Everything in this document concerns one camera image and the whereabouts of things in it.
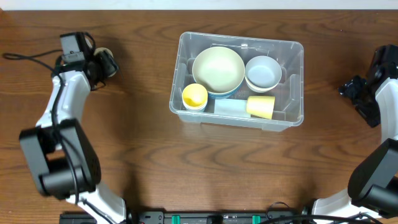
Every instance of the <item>green tape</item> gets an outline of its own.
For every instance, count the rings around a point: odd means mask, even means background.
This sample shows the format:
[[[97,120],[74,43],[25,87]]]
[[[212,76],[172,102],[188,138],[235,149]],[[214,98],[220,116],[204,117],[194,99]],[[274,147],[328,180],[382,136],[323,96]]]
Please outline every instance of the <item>green tape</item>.
[[[180,224],[180,216],[172,215],[172,224]]]
[[[261,222],[261,217],[259,215],[253,215],[253,224],[259,224]]]

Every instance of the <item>clear plastic container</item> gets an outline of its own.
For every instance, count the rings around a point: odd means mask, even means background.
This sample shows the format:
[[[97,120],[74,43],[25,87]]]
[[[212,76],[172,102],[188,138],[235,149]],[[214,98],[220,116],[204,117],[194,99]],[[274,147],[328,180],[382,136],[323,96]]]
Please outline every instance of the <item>clear plastic container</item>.
[[[240,89],[229,99],[246,100],[249,96],[275,96],[272,119],[214,114],[215,100],[208,100],[204,112],[192,112],[182,103],[183,89],[194,83],[192,65],[200,52],[210,47],[222,46],[238,53],[244,64],[257,56],[266,55],[277,60],[282,68],[279,84],[265,93],[250,90],[243,80]],[[298,42],[266,40],[227,35],[201,34],[185,32],[180,37],[177,62],[175,65],[173,87],[170,96],[170,110],[184,122],[213,123],[261,128],[268,131],[283,131],[291,126],[298,126],[304,120],[303,108],[303,66],[304,48]]]

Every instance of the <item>white backdrop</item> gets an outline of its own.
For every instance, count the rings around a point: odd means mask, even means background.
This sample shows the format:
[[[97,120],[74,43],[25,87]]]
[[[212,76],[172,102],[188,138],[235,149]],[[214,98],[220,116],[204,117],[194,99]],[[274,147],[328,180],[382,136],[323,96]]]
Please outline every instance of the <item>white backdrop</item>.
[[[3,10],[398,9],[398,0],[0,0]]]

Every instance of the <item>yellow cup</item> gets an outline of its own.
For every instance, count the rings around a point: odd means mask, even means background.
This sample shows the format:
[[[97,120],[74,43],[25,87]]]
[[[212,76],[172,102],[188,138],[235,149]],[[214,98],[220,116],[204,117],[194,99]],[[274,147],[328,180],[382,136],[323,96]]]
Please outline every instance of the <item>yellow cup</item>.
[[[202,111],[207,104],[208,94],[206,88],[197,83],[188,85],[182,91],[182,103],[190,111]]]
[[[249,96],[246,112],[262,118],[272,119],[274,96]]]

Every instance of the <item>brown wooden surface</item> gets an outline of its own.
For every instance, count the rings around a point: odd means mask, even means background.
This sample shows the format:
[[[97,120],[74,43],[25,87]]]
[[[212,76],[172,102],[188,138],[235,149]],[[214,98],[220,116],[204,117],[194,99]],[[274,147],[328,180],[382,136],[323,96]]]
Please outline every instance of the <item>brown wooden surface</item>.
[[[124,79],[116,75],[89,95],[82,126],[103,180],[133,208],[299,207],[344,189],[379,145],[380,127],[369,128],[336,89],[365,73],[376,47],[398,44],[396,11],[32,11],[0,18],[0,52],[59,49],[58,36],[76,30],[113,51]],[[182,123],[169,98],[185,31],[303,44],[303,124],[271,133]],[[53,64],[55,55],[42,60]],[[62,211],[79,210],[38,194],[18,142],[44,112],[49,75],[32,62],[0,59],[0,223],[58,223]]]

